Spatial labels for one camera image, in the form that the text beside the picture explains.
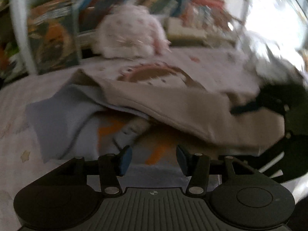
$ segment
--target metal screw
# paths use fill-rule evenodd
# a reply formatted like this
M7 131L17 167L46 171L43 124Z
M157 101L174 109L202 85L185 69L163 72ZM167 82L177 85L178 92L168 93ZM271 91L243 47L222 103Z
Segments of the metal screw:
M191 187L188 191L194 195L199 195L204 192L203 188L201 187Z
M289 133L289 132L286 133L286 134L285 134L285 137L286 137L287 139L290 139L290 138L291 138L291 133Z
M288 112L288 111L290 110L290 108L289 108L288 105L284 105L283 107L284 107L284 109L285 109L286 112Z
M120 192L120 190L117 187L107 187L105 188L105 193L109 195L114 195Z

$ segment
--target folded fabric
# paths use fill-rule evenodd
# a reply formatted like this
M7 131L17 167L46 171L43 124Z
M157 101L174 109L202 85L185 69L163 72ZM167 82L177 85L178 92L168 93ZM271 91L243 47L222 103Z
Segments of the folded fabric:
M90 145L93 138L87 138L91 133L87 130L102 121L108 124L107 119L93 118L95 113L107 108L148 119L136 110L108 104L97 86L67 84L53 97L28 105L27 118L36 132L43 161L74 156L97 159L98 150Z
M95 113L106 109L131 113L144 119L152 117L218 146L245 146L256 151L273 145L283 136L283 118L266 109L242 116L230 114L233 105L243 104L249 99L246 95L209 93L197 88L112 81L78 70L53 97L30 104L27 115L38 136L44 161L70 158L67 156L70 152L75 156L82 153L89 159L96 159L100 155L98 144L86 148L86 138L81 136L88 136L87 129L96 135L95 129L102 123L116 126L112 132L116 134L110 141L117 139L117 144L110 145L110 141L104 141L104 146L109 146L110 151L131 144L139 134L127 127L133 136L126 136L122 130L128 122L110 121L108 114L103 115L100 121L92 119ZM148 128L146 123L141 127L141 133ZM88 149L87 155L76 152L78 149Z

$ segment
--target light blue cloth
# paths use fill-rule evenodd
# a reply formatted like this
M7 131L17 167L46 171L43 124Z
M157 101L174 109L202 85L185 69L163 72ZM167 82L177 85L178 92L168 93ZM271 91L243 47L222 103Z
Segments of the light blue cloth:
M139 111L106 103L102 89L96 86L67 84L51 98L28 105L27 118L37 134L43 161L75 156L96 160L95 134L104 119L95 113L107 108L148 118Z

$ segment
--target book spine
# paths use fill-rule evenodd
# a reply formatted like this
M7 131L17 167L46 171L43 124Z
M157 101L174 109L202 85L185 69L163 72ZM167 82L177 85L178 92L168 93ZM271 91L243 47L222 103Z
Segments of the book spine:
M87 31L89 15L92 14L98 1L99 0L91 0L87 7L79 12L79 32Z
M79 11L85 10L92 0L84 0L79 6Z
M170 0L166 3L165 7L159 12L159 15L170 16L177 8L178 2L176 0Z
M150 14L156 14L157 11L159 11L164 4L166 3L167 0L158 0L156 3L154 3L150 8L149 12Z
M96 28L98 24L100 24L100 22L104 19L104 17L111 13L113 7L115 5L118 5L121 1L123 0L109 0L106 4L106 7L102 11L98 12L97 17L94 21L93 28Z
M97 24L100 20L102 20L107 14L108 8L112 5L114 0L100 0L92 11L91 15L89 15L90 24L89 30L93 30L96 28Z
M141 5L146 6L147 8L151 7L158 0L145 0Z
M108 13L109 13L109 14L113 14L114 11L115 11L120 5L122 5L122 4L124 3L124 1L125 1L125 0L117 0L114 4L112 4L112 5L110 6Z
M186 8L186 5L187 3L189 2L190 0L177 0L178 2L178 6L177 8L174 10L174 12L171 14L172 17L179 17L183 11L185 10Z
M224 8L223 0L192 0L192 2L202 6L209 6L210 8Z

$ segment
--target bright light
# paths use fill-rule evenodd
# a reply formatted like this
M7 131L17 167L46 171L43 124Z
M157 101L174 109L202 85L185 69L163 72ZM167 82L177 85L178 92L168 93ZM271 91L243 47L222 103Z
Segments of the bright light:
M228 22L228 26L229 26L230 30L233 31L234 27L230 22Z
M304 40L306 24L289 1L277 8L277 0L252 0L246 29L269 41L299 48Z

